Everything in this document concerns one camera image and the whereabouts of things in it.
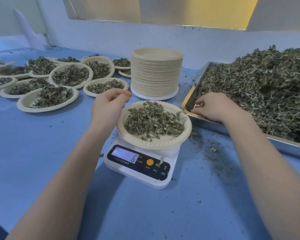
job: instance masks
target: scale display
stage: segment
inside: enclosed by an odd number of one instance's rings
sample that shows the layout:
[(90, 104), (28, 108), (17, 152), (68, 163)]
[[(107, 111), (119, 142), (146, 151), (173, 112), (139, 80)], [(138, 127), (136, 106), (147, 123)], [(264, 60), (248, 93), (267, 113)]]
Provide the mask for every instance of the scale display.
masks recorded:
[(160, 164), (160, 160), (157, 158), (121, 145), (114, 145), (107, 154), (107, 158), (159, 181), (165, 180), (170, 170), (170, 164), (166, 161)]
[(136, 154), (132, 151), (125, 150), (125, 149), (123, 149), (121, 147), (118, 147), (118, 146), (113, 150), (111, 155), (119, 157), (119, 158), (121, 158), (123, 160), (126, 160), (128, 162), (131, 162), (133, 164), (136, 163), (136, 161), (139, 157), (139, 154)]

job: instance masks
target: scale button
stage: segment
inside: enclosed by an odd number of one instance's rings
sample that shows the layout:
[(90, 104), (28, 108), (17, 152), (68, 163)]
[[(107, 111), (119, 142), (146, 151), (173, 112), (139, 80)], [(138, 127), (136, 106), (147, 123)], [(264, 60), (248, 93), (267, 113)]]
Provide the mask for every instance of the scale button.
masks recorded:
[(147, 165), (152, 166), (155, 162), (152, 159), (147, 160)]

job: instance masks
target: blue table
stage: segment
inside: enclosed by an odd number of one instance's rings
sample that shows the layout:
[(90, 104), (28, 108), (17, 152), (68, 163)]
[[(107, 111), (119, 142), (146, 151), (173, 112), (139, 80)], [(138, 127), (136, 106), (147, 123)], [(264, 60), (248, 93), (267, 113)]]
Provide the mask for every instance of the blue table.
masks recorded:
[[(24, 48), (0, 53), (0, 60), (23, 65), (39, 55), (81, 59), (91, 54), (66, 48), (47, 52)], [(168, 102), (180, 106), (198, 73), (183, 68), (179, 93)], [(114, 77), (124, 78), (118, 73)], [(80, 89), (78, 99), (67, 107), (25, 113), (17, 109), (16, 100), (0, 97), (0, 225), (7, 232), (88, 128), (93, 100)], [(129, 104), (140, 100), (133, 96)], [(79, 239), (270, 239), (231, 139), (197, 127), (193, 130), (200, 136), (181, 145), (175, 180), (162, 190), (109, 170), (101, 158), (89, 189)], [(116, 136), (114, 129), (102, 152)], [(300, 160), (285, 158), (300, 173)]]

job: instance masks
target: stainless steel tray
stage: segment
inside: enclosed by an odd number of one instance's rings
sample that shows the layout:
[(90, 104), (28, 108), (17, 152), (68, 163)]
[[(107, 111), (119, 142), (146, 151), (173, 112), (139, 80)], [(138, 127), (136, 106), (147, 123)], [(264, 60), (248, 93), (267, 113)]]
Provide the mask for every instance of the stainless steel tray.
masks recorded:
[[(181, 106), (185, 108), (186, 113), (190, 117), (192, 123), (194, 125), (200, 126), (201, 128), (217, 132), (223, 135), (229, 136), (229, 133), (226, 129), (226, 127), (217, 122), (213, 122), (210, 120), (207, 120), (197, 114), (191, 113), (192, 107), (191, 105), (194, 103), (194, 100), (196, 99), (197, 89), (200, 84), (200, 81), (205, 77), (209, 67), (211, 65), (217, 64), (215, 62), (208, 62), (203, 68), (200, 76), (196, 80), (196, 86), (193, 86), (188, 95), (185, 97), (184, 101), (182, 102)], [(283, 139), (276, 136), (266, 135), (268, 139), (271, 141), (271, 143), (275, 146), (277, 150), (279, 150), (281, 153), (291, 155), (293, 157), (300, 158), (300, 143)]]

